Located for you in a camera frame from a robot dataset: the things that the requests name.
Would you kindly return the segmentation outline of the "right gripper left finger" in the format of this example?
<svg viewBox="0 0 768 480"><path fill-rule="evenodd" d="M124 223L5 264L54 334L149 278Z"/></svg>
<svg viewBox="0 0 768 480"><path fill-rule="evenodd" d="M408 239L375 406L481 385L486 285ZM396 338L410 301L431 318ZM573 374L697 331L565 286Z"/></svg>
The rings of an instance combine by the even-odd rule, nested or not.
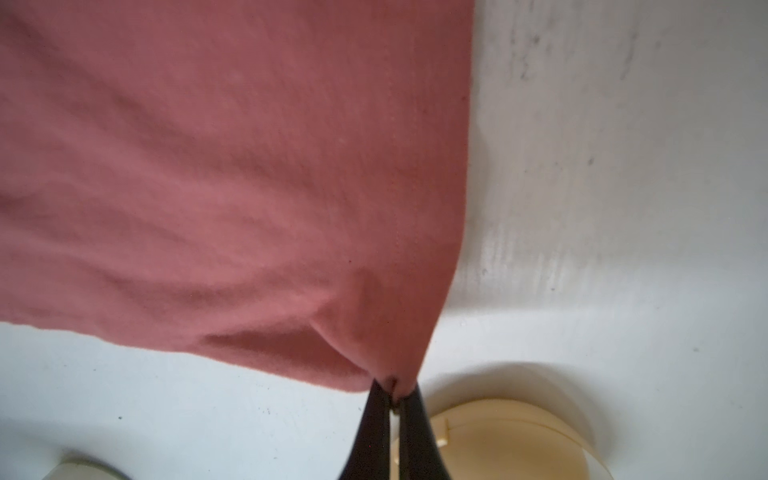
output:
<svg viewBox="0 0 768 480"><path fill-rule="evenodd" d="M391 397L373 381L347 462L339 480L390 478Z"/></svg>

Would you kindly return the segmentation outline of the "red tank top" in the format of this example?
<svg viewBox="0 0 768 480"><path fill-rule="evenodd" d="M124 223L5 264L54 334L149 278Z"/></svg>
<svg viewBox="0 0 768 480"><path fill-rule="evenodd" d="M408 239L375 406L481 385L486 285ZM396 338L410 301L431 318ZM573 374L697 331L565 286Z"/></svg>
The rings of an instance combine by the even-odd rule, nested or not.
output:
<svg viewBox="0 0 768 480"><path fill-rule="evenodd" d="M470 1L5 1L1 318L414 388L461 248Z"/></svg>

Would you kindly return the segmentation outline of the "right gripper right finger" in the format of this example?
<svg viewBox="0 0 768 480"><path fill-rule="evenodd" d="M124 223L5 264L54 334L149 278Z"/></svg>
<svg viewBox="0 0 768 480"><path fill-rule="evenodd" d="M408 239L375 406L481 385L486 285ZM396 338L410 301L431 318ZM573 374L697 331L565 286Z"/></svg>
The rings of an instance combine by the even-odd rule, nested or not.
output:
<svg viewBox="0 0 768 480"><path fill-rule="evenodd" d="M419 386L398 403L400 480L450 480Z"/></svg>

